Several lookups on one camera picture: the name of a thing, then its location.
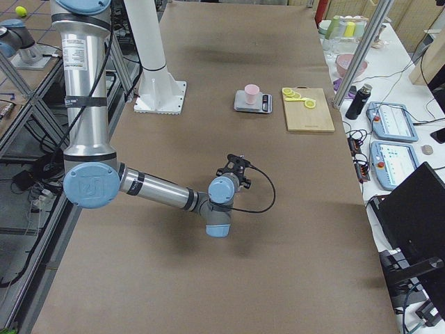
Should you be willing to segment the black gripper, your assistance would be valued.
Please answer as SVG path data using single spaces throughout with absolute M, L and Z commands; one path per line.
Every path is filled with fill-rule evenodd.
M 250 163 L 250 161 L 245 159 L 244 156 L 228 154 L 226 165 L 222 168 L 219 168 L 216 171 L 216 175 L 220 177 L 224 174 L 234 174 L 238 178 L 240 186 L 244 187 L 245 189 L 249 189 L 252 182 L 244 175 L 244 173 L 247 168 L 251 167 L 252 164 Z

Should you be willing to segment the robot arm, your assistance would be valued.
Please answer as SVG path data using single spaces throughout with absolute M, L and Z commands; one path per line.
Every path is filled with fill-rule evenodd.
M 119 162 L 110 144 L 104 66 L 111 50 L 110 1 L 52 1 L 51 20 L 60 33 L 70 144 L 64 151 L 63 189 L 75 205 L 94 209 L 119 192 L 195 212 L 210 237 L 226 237 L 234 195 L 249 187 L 249 161 L 229 154 L 207 192 L 198 192 L 140 172 Z M 168 72 L 156 8 L 152 1 L 125 3 L 142 65 L 137 111 L 178 114 L 186 83 Z
M 6 58 L 18 53 L 21 60 L 28 64 L 42 58 L 33 36 L 20 19 L 6 19 L 1 22 L 1 53 Z

